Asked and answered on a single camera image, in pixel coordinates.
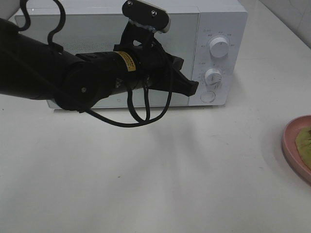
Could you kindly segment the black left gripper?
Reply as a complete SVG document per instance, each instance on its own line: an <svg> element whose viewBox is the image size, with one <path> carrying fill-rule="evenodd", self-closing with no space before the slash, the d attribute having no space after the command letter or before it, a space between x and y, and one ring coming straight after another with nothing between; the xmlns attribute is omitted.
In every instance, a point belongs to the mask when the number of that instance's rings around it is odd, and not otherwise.
<svg viewBox="0 0 311 233"><path fill-rule="evenodd" d="M199 83L187 79L180 72L184 59L167 53L158 41L153 41L149 48L133 46L131 52L138 62L139 70L149 76L147 86L150 89L187 97L196 93Z"/></svg>

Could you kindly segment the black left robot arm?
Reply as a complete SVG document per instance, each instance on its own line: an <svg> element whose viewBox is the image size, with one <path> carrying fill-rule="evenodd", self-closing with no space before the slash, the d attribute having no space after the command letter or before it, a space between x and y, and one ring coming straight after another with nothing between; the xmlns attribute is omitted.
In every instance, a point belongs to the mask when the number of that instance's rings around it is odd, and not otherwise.
<svg viewBox="0 0 311 233"><path fill-rule="evenodd" d="M183 59L166 53L154 33L128 23L113 51L73 55L19 33L0 21L0 92L31 100L53 100L82 112L119 93L135 89L195 94L198 82L182 73Z"/></svg>

